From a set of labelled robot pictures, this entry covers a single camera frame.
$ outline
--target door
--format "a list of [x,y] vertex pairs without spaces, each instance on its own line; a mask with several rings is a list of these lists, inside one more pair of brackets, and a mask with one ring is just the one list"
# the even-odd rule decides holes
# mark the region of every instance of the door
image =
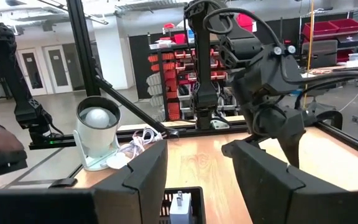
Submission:
[[35,49],[18,50],[17,54],[19,55],[22,73],[31,95],[46,95],[47,89],[44,78],[40,74],[39,61],[37,60]]
[[45,47],[44,52],[55,93],[73,91],[63,47]]

